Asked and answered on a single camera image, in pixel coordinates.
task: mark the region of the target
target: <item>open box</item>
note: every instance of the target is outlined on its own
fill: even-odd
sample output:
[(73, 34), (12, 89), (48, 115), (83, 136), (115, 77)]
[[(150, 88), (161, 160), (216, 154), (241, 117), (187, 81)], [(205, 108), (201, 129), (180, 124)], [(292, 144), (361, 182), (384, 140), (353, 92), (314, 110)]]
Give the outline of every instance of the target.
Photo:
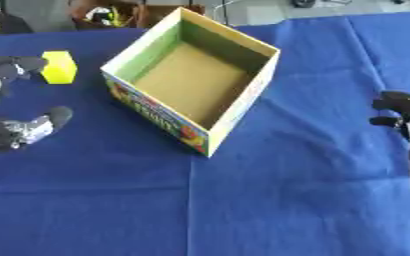
[(279, 55), (179, 8), (102, 72), (114, 97), (210, 157), (270, 82)]

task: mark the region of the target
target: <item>yellow cube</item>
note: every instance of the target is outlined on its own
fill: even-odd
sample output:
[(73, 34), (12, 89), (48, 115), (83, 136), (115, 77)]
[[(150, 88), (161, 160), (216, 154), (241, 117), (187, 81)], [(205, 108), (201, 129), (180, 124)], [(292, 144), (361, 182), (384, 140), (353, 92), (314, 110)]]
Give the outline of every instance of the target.
[(77, 66), (68, 51), (47, 51), (43, 53), (48, 65), (41, 74), (48, 84), (71, 84), (77, 73)]

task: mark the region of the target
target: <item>gray floor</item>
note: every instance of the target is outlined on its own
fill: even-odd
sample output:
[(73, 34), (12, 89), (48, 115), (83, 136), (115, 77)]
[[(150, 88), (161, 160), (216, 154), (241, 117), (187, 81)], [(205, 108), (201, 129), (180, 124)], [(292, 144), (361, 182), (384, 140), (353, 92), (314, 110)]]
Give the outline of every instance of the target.
[[(187, 0), (148, 0), (150, 4), (182, 4)], [(195, 0), (207, 7), (207, 16), (222, 21), (221, 0)], [(227, 0), (232, 25), (277, 23), (296, 17), (410, 11), (410, 0), (403, 5), (390, 0), (353, 0), (349, 5), (318, 2), (312, 9), (297, 9), (290, 0)], [(36, 31), (73, 29), (67, 16), (67, 0), (6, 0), (9, 13), (27, 20)]]

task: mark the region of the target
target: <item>table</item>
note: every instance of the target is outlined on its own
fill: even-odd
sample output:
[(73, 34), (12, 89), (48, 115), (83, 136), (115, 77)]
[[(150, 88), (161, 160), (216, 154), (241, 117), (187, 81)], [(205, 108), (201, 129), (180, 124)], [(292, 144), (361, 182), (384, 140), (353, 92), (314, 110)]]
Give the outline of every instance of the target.
[(410, 13), (241, 27), (283, 50), (208, 160), (108, 95), (99, 67), (140, 30), (0, 36), (0, 55), (66, 49), (73, 85), (18, 81), (0, 116), (68, 105), (66, 129), (0, 155), (0, 255), (410, 255), (406, 143), (372, 127), (410, 92)]

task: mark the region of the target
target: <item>blue tablecloth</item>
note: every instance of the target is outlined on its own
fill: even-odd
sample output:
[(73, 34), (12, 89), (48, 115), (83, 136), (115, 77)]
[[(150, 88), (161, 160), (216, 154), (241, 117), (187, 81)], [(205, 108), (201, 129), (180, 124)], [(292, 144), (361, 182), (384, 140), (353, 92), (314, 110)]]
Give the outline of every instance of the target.
[(407, 145), (368, 124), (381, 90), (410, 92), (410, 13), (240, 29), (283, 55), (210, 160), (110, 98), (98, 69), (142, 31), (0, 36), (0, 55), (79, 64), (73, 85), (18, 81), (1, 102), (75, 117), (0, 154), (0, 256), (410, 255)]

